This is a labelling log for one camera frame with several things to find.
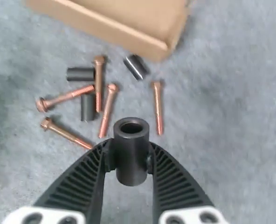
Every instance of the hole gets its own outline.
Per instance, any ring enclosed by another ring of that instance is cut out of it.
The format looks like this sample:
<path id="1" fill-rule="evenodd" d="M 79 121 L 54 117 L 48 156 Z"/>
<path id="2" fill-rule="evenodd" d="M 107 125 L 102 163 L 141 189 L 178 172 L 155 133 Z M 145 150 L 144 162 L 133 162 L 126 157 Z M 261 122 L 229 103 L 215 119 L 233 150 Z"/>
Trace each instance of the hole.
<path id="1" fill-rule="evenodd" d="M 77 224 L 77 220 L 73 217 L 65 217 L 59 222 L 59 224 Z"/>
<path id="2" fill-rule="evenodd" d="M 39 224 L 43 216 L 40 213 L 33 213 L 26 217 L 23 224 Z"/>
<path id="3" fill-rule="evenodd" d="M 184 221 L 177 216 L 170 216 L 167 219 L 166 224 L 184 224 Z"/>
<path id="4" fill-rule="evenodd" d="M 209 213 L 209 212 L 202 213 L 200 215 L 200 220 L 203 223 L 217 223 L 218 222 L 217 217 L 214 214 Z"/>
<path id="5" fill-rule="evenodd" d="M 136 134 L 143 130 L 142 125 L 135 123 L 126 123 L 121 125 L 120 130 L 126 134 Z"/>

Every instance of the hollow cylinder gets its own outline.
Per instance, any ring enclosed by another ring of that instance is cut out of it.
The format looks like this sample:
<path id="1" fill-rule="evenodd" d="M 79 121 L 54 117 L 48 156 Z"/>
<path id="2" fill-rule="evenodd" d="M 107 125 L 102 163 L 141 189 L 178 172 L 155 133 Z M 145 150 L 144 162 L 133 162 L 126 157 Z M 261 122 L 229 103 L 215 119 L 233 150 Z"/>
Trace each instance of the hollow cylinder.
<path id="1" fill-rule="evenodd" d="M 94 81 L 94 68 L 68 68 L 67 81 Z"/>
<path id="2" fill-rule="evenodd" d="M 147 177 L 149 125 L 139 118 L 124 118 L 113 127 L 116 176 L 126 186 L 138 186 Z"/>
<path id="3" fill-rule="evenodd" d="M 94 120 L 96 116 L 96 95 L 95 93 L 81 95 L 81 121 Z"/>
<path id="4" fill-rule="evenodd" d="M 137 55 L 130 55 L 124 59 L 124 64 L 137 80 L 143 80 L 148 73 L 142 59 Z"/>

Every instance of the bolt head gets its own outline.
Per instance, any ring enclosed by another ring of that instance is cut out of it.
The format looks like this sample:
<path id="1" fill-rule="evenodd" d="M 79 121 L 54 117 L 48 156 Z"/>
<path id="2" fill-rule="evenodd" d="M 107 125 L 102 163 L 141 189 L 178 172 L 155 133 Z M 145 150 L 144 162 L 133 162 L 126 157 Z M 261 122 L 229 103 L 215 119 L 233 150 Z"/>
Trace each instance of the bolt head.
<path id="1" fill-rule="evenodd" d="M 39 98 L 36 103 L 36 108 L 39 112 L 46 112 L 47 108 L 45 106 L 45 99 L 44 98 Z"/>
<path id="2" fill-rule="evenodd" d="M 162 87 L 162 82 L 161 81 L 152 81 L 151 87 L 159 90 Z"/>
<path id="3" fill-rule="evenodd" d="M 103 55 L 98 55 L 95 56 L 93 62 L 97 65 L 97 64 L 104 64 L 105 63 L 105 57 Z"/>
<path id="4" fill-rule="evenodd" d="M 111 92 L 118 92 L 118 86 L 114 83 L 108 85 L 108 90 Z"/>
<path id="5" fill-rule="evenodd" d="M 41 122 L 41 128 L 46 131 L 50 125 L 52 124 L 52 120 L 49 117 L 45 117 L 45 119 Z"/>

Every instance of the copper-colored bolt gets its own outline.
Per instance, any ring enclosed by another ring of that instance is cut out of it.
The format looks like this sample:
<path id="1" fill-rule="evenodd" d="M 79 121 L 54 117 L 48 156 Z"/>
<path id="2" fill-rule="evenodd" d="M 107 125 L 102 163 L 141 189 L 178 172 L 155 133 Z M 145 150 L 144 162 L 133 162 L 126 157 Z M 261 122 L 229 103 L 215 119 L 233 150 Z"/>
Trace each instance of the copper-colored bolt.
<path id="1" fill-rule="evenodd" d="M 82 94 L 89 93 L 95 90 L 95 87 L 93 85 L 88 85 L 83 88 L 68 92 L 64 95 L 60 95 L 54 99 L 45 100 L 44 98 L 40 98 L 36 101 L 36 108 L 39 112 L 47 112 L 48 109 L 55 104 L 61 103 L 63 101 L 78 97 Z"/>
<path id="2" fill-rule="evenodd" d="M 44 131 L 46 131 L 47 129 L 50 129 L 51 131 L 61 135 L 62 137 L 82 146 L 85 149 L 92 149 L 93 146 L 79 138 L 77 138 L 76 136 L 72 135 L 71 133 L 63 130 L 62 128 L 58 127 L 57 125 L 55 125 L 51 118 L 46 117 L 42 122 L 41 122 L 41 127 L 44 129 Z"/>
<path id="3" fill-rule="evenodd" d="M 157 123 L 157 133 L 158 135 L 163 134 L 163 114 L 162 114 L 162 102 L 161 102 L 161 89 L 162 83 L 160 81 L 152 82 L 152 88 L 154 90 L 155 96 L 155 113 L 156 113 L 156 123 Z"/>
<path id="4" fill-rule="evenodd" d="M 99 138 L 103 138 L 107 134 L 113 100 L 114 100 L 115 94 L 118 92 L 118 86 L 115 84 L 109 84 L 107 88 L 108 88 L 108 96 L 106 99 L 103 119 L 100 126 Z"/>
<path id="5" fill-rule="evenodd" d="M 95 64 L 95 87 L 96 87 L 96 112 L 102 111 L 102 76 L 103 76 L 103 64 L 105 63 L 105 57 L 98 55 L 94 59 Z"/>

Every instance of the cardboard box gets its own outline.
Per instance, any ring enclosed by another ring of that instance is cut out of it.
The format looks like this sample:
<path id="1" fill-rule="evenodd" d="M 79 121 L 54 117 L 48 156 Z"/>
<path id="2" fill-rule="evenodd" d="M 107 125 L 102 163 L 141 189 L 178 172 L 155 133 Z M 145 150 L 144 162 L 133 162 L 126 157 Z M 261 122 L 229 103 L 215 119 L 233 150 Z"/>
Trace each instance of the cardboard box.
<path id="1" fill-rule="evenodd" d="M 25 1 L 37 12 L 152 61 L 161 61 L 175 49 L 190 3 L 190 0 Z"/>

